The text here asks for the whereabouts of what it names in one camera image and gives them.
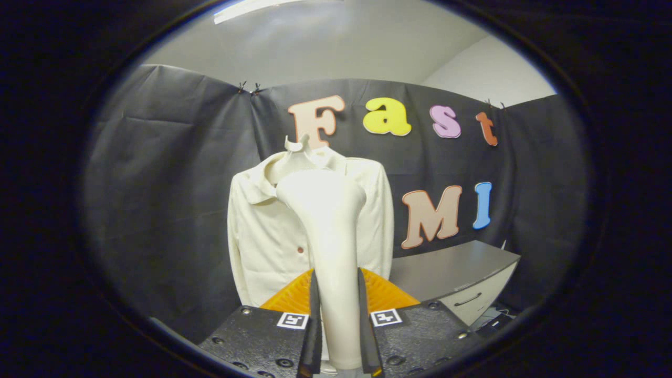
shirt sleeve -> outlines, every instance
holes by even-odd
[[[231,190],[228,195],[228,210],[226,215],[226,233],[228,235],[228,256],[231,260],[231,272],[236,282],[236,290],[243,305],[249,305],[251,299],[245,283],[245,274],[241,263],[241,251],[238,243],[237,203],[245,200],[239,195],[238,185],[234,176],[231,180]]]
[[[368,166],[365,176],[366,203],[360,212],[357,227],[358,265],[388,279],[392,268],[394,236],[390,183],[385,169],[378,162]]]
[[[394,239],[394,210],[392,206],[392,190],[390,182],[387,180],[385,168],[381,165],[378,174],[378,195],[382,207],[382,251],[381,251],[381,276],[385,279],[390,278],[392,269],[392,250]]]

letter m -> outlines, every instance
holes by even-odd
[[[421,229],[429,241],[434,240],[434,237],[445,239],[457,234],[458,204],[461,194],[461,186],[448,186],[441,195],[439,206],[434,208],[426,191],[416,190],[406,193],[401,201],[409,207],[409,230],[401,247],[407,250],[421,245],[424,241],[420,236]]]

black backdrop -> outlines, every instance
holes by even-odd
[[[97,118],[85,170],[83,211],[100,266],[129,303],[194,342],[240,302],[230,273],[226,206],[230,180],[295,140],[297,103],[338,95],[345,109],[330,148],[385,167],[394,204],[394,257],[481,240],[521,254],[503,299],[520,310],[553,288],[585,232],[589,195],[583,124],[559,96],[504,110],[455,93],[389,81],[340,79],[255,93],[175,67],[133,71]],[[372,98],[405,105],[406,136],[368,132]],[[458,138],[436,135],[429,109],[449,106]],[[493,120],[490,146],[476,114]],[[475,230],[474,186],[490,182],[491,222]],[[459,232],[403,249],[404,194],[426,190],[434,206],[460,185]]]

white wall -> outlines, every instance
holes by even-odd
[[[457,54],[422,85],[461,94],[493,106],[520,104],[555,94],[522,56],[494,36]]]
[[[420,0],[300,1],[215,25],[206,14],[174,33],[145,63],[181,67],[262,88],[312,79],[420,84],[487,36],[479,26]]]

gray cabinet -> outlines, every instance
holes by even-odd
[[[511,278],[520,256],[480,241],[395,258],[390,282],[418,301],[437,299],[471,325]]]

